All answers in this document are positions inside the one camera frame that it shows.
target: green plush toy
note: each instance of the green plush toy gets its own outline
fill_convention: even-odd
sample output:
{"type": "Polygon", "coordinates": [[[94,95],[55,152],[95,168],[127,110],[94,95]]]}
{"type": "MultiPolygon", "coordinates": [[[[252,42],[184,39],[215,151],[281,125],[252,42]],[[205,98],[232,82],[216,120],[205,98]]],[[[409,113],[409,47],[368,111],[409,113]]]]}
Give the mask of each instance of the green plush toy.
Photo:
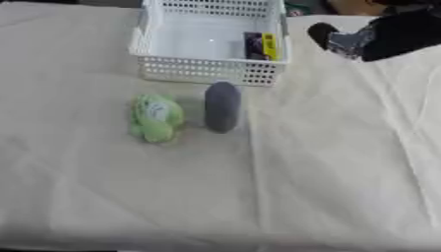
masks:
{"type": "Polygon", "coordinates": [[[133,100],[130,132],[149,143],[172,140],[183,123],[184,111],[172,99],[143,94],[133,100]]]}

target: yellow label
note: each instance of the yellow label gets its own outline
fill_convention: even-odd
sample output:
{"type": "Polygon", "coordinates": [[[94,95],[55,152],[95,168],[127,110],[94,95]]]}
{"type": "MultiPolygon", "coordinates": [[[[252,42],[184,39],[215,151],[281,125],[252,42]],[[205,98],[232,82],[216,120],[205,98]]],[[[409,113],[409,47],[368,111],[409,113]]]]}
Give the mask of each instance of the yellow label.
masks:
{"type": "Polygon", "coordinates": [[[271,60],[278,60],[278,44],[276,36],[272,33],[262,33],[262,41],[264,45],[264,54],[270,56],[271,60]]]}

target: white tablecloth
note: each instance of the white tablecloth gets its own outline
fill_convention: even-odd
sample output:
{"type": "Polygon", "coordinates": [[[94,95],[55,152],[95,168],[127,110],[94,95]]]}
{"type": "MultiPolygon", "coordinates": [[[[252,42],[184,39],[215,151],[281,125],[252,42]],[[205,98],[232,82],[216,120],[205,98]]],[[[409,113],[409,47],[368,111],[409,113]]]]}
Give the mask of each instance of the white tablecloth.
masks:
{"type": "Polygon", "coordinates": [[[1,246],[441,249],[441,47],[352,62],[305,30],[366,18],[291,19],[287,73],[217,135],[194,123],[206,86],[137,78],[137,12],[0,5],[1,246]],[[194,119],[162,146],[127,134],[152,92],[194,119]]]}

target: basket mesh side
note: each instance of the basket mesh side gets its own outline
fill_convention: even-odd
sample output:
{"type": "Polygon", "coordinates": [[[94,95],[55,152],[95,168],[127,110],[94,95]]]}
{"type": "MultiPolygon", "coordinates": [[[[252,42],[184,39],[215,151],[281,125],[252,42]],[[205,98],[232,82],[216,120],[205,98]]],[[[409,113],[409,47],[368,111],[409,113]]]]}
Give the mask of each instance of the basket mesh side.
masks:
{"type": "Polygon", "coordinates": [[[231,81],[237,85],[273,86],[282,65],[163,57],[140,58],[141,75],[146,79],[214,83],[231,81]]]}
{"type": "Polygon", "coordinates": [[[267,18],[269,0],[162,0],[166,13],[267,18]]]}

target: white fabric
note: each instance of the white fabric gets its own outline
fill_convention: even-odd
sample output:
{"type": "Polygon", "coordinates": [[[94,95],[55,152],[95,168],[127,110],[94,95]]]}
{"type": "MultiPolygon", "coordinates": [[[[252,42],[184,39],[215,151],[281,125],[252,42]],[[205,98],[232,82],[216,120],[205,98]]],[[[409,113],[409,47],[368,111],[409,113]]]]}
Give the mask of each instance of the white fabric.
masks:
{"type": "Polygon", "coordinates": [[[127,134],[127,102],[175,95],[196,122],[206,86],[138,79],[136,19],[0,5],[0,246],[441,249],[441,47],[352,62],[305,31],[366,18],[291,19],[291,66],[244,89],[234,132],[189,123],[151,146],[127,134]]]}

